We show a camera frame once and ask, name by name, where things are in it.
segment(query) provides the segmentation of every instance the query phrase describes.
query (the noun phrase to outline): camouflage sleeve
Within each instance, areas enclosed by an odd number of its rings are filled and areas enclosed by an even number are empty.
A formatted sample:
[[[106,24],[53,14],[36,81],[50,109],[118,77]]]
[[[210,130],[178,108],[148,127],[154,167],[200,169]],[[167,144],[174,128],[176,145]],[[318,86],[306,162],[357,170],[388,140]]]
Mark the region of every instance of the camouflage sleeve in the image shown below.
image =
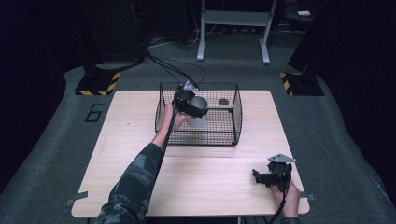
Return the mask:
[[[281,224],[300,224],[300,219],[297,217],[284,217],[280,219]]]
[[[157,145],[146,145],[111,190],[95,223],[144,223],[160,158]]]

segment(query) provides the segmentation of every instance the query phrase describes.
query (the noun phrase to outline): wooden table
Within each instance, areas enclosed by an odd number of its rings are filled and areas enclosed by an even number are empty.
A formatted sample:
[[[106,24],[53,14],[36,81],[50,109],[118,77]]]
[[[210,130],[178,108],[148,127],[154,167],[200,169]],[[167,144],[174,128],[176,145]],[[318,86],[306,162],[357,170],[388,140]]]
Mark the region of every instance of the wooden table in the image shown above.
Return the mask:
[[[252,169],[268,173],[268,158],[292,157],[269,91],[240,91],[242,133],[235,147],[168,146],[148,217],[271,215],[277,206],[272,191],[257,184]],[[117,91],[108,110],[78,192],[74,217],[97,217],[125,168],[151,141],[158,91]],[[292,179],[303,191],[293,164]],[[306,198],[299,213],[309,210]]]

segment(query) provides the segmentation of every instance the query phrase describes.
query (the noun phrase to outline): table leg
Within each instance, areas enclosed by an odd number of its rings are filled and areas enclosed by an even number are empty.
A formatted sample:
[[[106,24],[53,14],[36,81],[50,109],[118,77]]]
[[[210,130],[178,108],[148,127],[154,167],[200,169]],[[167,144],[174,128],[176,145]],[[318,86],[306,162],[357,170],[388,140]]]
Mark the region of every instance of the table leg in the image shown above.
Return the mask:
[[[267,20],[267,24],[265,26],[264,35],[263,35],[262,39],[260,39],[260,48],[262,50],[262,61],[264,62],[264,64],[270,64],[270,57],[268,55],[268,49],[267,49],[267,39],[268,39],[268,34],[270,33],[270,30],[271,30],[271,23],[272,23],[272,20],[274,17],[276,1],[277,0],[274,0],[271,5],[271,10],[268,15],[268,20]]]
[[[199,41],[197,60],[202,61],[205,53],[205,0],[201,0],[201,39]]]

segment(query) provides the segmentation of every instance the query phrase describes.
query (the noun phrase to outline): metal stand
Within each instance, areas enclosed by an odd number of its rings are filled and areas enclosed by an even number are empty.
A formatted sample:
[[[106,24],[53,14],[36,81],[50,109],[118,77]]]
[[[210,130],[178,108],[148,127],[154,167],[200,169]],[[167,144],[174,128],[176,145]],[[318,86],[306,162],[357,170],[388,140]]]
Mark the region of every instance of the metal stand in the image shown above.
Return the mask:
[[[273,0],[269,12],[240,12],[240,11],[217,11],[205,10],[205,0],[201,5],[201,40],[198,47],[197,60],[202,61],[205,54],[205,25],[224,24],[224,25],[246,25],[246,26],[265,26],[260,48],[262,50],[262,61],[264,64],[270,63],[266,42],[270,32],[271,23],[277,0]]]

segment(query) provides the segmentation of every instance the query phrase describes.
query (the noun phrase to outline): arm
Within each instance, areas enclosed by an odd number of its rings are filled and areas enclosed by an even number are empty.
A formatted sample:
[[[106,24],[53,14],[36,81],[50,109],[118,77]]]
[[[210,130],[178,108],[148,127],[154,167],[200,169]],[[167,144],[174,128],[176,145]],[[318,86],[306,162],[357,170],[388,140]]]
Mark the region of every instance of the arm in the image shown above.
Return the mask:
[[[283,199],[283,193],[278,189],[277,186],[271,186],[274,193],[274,198],[278,206]],[[286,196],[286,203],[283,207],[282,213],[284,218],[281,219],[282,224],[300,224],[298,218],[298,207],[300,204],[300,190],[294,185],[293,181],[289,182],[288,195]]]
[[[173,106],[167,105],[163,114],[163,124],[152,141],[140,151],[122,174],[120,181],[111,190],[108,203],[95,223],[143,223],[149,210],[149,201],[154,189],[157,167],[162,146],[168,132]],[[176,113],[173,131],[191,116]]]

